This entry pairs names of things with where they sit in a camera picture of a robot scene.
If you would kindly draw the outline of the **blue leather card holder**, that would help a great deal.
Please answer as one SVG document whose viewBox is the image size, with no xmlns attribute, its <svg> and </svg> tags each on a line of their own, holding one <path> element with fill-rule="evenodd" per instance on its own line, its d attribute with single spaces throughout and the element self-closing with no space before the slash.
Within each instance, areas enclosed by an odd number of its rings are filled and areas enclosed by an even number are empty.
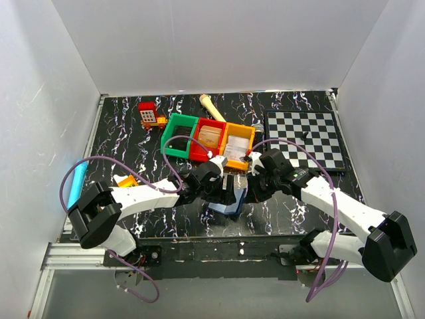
<svg viewBox="0 0 425 319">
<path fill-rule="evenodd" d="M 207 207 L 213 213 L 235 220 L 242 212 L 246 191 L 246 188 L 234 189 L 232 196 L 229 198 L 229 202 L 209 203 Z"/>
</svg>

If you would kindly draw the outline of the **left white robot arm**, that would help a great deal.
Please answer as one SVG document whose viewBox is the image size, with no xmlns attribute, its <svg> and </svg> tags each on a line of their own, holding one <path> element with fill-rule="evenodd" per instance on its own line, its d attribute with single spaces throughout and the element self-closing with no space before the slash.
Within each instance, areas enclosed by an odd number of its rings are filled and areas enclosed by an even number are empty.
<svg viewBox="0 0 425 319">
<path fill-rule="evenodd" d="M 227 158 L 215 156 L 183 175 L 183 187 L 178 189 L 174 177 L 153 184 L 134 187 L 109 187 L 95 183 L 68 209 L 80 246 L 83 249 L 103 247 L 115 252 L 125 265 L 136 265 L 141 249 L 133 235 L 118 222 L 130 215 L 162 208 L 178 207 L 201 198 L 230 205 L 236 201 L 232 176 L 223 186 Z"/>
</svg>

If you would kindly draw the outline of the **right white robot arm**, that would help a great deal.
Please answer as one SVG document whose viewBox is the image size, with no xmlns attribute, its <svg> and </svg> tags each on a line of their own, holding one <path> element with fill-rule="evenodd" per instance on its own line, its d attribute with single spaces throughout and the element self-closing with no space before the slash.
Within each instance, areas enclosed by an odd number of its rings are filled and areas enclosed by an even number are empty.
<svg viewBox="0 0 425 319">
<path fill-rule="evenodd" d="M 362 204 L 306 166 L 294 168 L 277 149 L 250 152 L 247 203 L 268 200 L 280 191 L 311 205 L 346 226 L 351 235 L 314 229 L 297 246 L 281 253 L 293 265 L 315 264 L 327 253 L 332 259 L 363 265 L 375 278 L 390 282 L 416 255 L 417 248 L 407 218 Z"/>
</svg>

